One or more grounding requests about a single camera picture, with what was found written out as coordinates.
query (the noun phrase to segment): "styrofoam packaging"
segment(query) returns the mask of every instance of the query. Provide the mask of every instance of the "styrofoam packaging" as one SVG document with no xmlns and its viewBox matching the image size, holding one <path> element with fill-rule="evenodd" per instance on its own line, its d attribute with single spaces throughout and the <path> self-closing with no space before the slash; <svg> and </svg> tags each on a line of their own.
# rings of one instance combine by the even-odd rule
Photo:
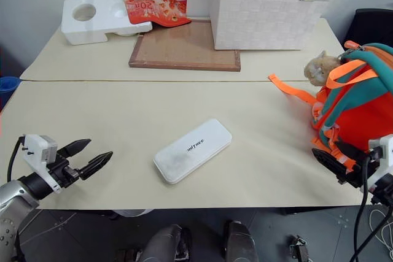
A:
<svg viewBox="0 0 393 262">
<path fill-rule="evenodd" d="M 215 49 L 302 49 L 330 0 L 213 0 Z"/>
<path fill-rule="evenodd" d="M 131 24 L 124 0 L 65 0 L 61 31 L 73 45 L 107 41 L 106 33 L 148 32 L 152 23 Z"/>
</svg>

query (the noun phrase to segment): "gray floor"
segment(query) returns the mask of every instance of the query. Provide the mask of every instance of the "gray floor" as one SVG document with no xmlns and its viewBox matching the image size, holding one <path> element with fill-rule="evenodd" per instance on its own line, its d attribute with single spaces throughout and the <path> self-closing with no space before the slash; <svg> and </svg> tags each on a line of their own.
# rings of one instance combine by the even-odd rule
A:
<svg viewBox="0 0 393 262">
<path fill-rule="evenodd" d="M 223 261 L 220 255 L 223 225 L 227 220 L 239 220 L 253 235 L 261 262 L 294 261 L 287 247 L 288 237 L 293 234 L 308 241 L 314 262 L 342 262 L 349 261 L 353 253 L 357 209 L 340 207 L 295 215 L 284 215 L 279 209 L 252 208 L 155 210 L 141 217 L 118 220 L 78 213 L 67 224 L 34 237 L 73 214 L 43 210 L 21 234 L 21 243 L 27 262 L 108 262 L 114 260 L 117 249 L 143 246 L 160 228 L 178 223 L 191 229 L 193 261 L 218 262 Z M 368 206 L 365 210 L 360 241 L 370 232 L 368 215 L 372 209 Z M 390 259 L 387 249 L 373 239 L 360 261 L 388 262 Z"/>
</svg>

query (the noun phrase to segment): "beige paper surface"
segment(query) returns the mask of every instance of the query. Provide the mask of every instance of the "beige paper surface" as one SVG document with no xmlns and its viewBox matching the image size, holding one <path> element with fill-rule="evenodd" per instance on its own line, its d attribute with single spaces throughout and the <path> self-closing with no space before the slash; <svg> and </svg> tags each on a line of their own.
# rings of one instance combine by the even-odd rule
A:
<svg viewBox="0 0 393 262">
<path fill-rule="evenodd" d="M 343 52 L 323 18 L 304 50 L 242 50 L 241 72 L 130 69 L 128 61 L 136 36 L 107 36 L 108 42 L 69 45 L 58 29 L 21 78 L 38 81 L 267 81 L 267 77 L 275 73 L 283 81 L 305 81 L 303 68 L 311 58 L 323 50 L 336 56 Z"/>
<path fill-rule="evenodd" d="M 292 86 L 315 91 L 307 82 Z M 113 150 L 86 181 L 42 201 L 43 209 L 345 206 L 359 190 L 339 185 L 311 154 L 310 107 L 269 82 L 23 82 L 1 114 L 0 175 L 21 134 L 59 146 L 91 138 L 72 157 L 82 167 Z M 154 155 L 209 118 L 233 136 L 222 153 L 175 185 Z M 30 169 L 19 153 L 13 176 Z"/>
</svg>

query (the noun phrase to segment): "cable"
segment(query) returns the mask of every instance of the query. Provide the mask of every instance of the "cable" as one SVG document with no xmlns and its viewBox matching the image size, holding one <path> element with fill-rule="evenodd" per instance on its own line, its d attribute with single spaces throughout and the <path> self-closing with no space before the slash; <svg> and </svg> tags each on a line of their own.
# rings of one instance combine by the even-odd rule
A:
<svg viewBox="0 0 393 262">
<path fill-rule="evenodd" d="M 30 225 L 30 223 L 33 222 L 34 219 L 36 219 L 39 214 L 41 214 L 42 211 L 43 211 L 43 209 L 40 209 L 38 211 L 38 213 L 36 215 L 34 215 L 34 217 L 32 219 L 30 219 L 30 221 L 25 225 L 25 227 L 23 227 L 22 230 L 19 231 L 19 234 L 22 234 L 27 229 L 27 227 Z"/>
<path fill-rule="evenodd" d="M 56 226 L 51 227 L 51 228 L 49 228 L 49 229 L 47 229 L 47 230 L 45 230 L 45 231 L 43 231 L 43 232 L 41 232 L 41 233 L 39 233 L 39 234 L 36 234 L 35 236 L 29 238 L 27 241 L 22 242 L 20 245 L 27 244 L 28 242 L 30 242 L 31 240 L 35 239 L 36 237 L 39 237 L 39 236 L 41 236 L 41 235 L 43 235 L 43 234 L 45 234 L 45 233 L 48 233 L 49 231 L 51 231 L 51 230 L 53 230 L 53 229 L 55 229 L 55 228 L 60 227 L 61 225 L 63 225 L 63 224 L 65 224 L 65 223 L 67 223 L 68 221 L 70 221 L 70 219 L 71 219 L 73 216 L 75 216 L 75 215 L 76 215 L 76 213 L 73 213 L 73 214 L 72 214 L 70 217 L 68 217 L 65 221 L 63 221 L 63 222 L 57 224 Z"/>
<path fill-rule="evenodd" d="M 372 215 L 373 215 L 374 212 L 379 212 L 383 217 L 386 216 L 385 213 L 382 212 L 381 210 L 378 210 L 378 209 L 372 210 L 372 211 L 370 212 L 370 216 L 369 216 L 369 218 L 368 218 L 368 225 L 369 225 L 371 231 L 373 231 L 373 227 L 372 227 L 372 225 L 371 225 L 371 220 L 372 220 Z M 391 260 L 393 261 L 393 237 L 392 237 L 393 233 L 392 233 L 392 227 L 391 227 L 392 224 L 393 224 L 393 222 L 390 222 L 390 223 L 388 223 L 387 225 L 385 225 L 384 227 L 382 227 L 382 229 L 381 229 L 381 239 L 379 238 L 378 235 L 376 235 L 375 237 L 376 237 L 376 239 L 379 240 L 383 245 L 386 246 L 386 248 L 389 250 L 389 257 L 390 257 Z M 389 236 L 390 236 L 390 240 L 391 240 L 390 245 L 385 241 L 385 237 L 384 237 L 384 234 L 383 234 L 385 228 L 389 228 Z"/>
<path fill-rule="evenodd" d="M 14 150 L 12 152 L 10 162 L 8 163 L 7 182 L 10 182 L 12 180 L 12 166 L 14 165 L 14 160 L 18 153 L 18 149 L 21 143 L 22 143 L 22 139 L 19 137 L 17 143 L 15 144 Z"/>
<path fill-rule="evenodd" d="M 360 247 L 355 251 L 355 253 L 353 254 L 350 262 L 354 262 L 355 259 L 359 256 L 359 254 L 361 253 L 361 251 L 365 248 L 365 246 L 370 242 L 370 240 L 376 236 L 376 234 L 378 233 L 378 231 L 384 226 L 384 224 L 389 220 L 389 218 L 392 217 L 392 213 L 393 213 L 393 206 L 389 207 L 389 211 L 387 212 L 385 218 L 383 218 L 383 220 L 381 221 L 380 224 L 378 224 L 378 226 L 373 230 L 372 233 L 370 233 L 370 235 L 366 238 L 366 240 L 364 240 L 363 244 L 360 245 Z"/>
<path fill-rule="evenodd" d="M 356 221 L 355 221 L 355 229 L 354 229 L 354 251 L 355 252 L 357 251 L 357 235 L 359 232 L 359 223 L 360 223 L 360 219 L 362 218 L 362 214 L 363 214 L 364 208 L 366 206 L 367 196 L 368 196 L 368 185 L 367 185 L 368 162 L 370 162 L 370 159 L 369 159 L 369 157 L 366 157 L 366 159 L 364 159 L 364 162 L 362 165 L 363 199 L 362 199 L 362 204 L 360 205 L 359 211 L 357 212 Z"/>
</svg>

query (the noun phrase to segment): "stuffed toy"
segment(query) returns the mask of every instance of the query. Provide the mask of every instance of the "stuffed toy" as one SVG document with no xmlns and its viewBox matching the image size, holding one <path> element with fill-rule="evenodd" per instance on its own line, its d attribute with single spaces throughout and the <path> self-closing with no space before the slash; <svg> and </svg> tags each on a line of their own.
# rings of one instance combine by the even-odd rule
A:
<svg viewBox="0 0 393 262">
<path fill-rule="evenodd" d="M 314 86 L 325 86 L 329 73 L 341 65 L 339 58 L 326 55 L 324 50 L 316 58 L 313 58 L 305 67 L 305 77 Z"/>
</svg>

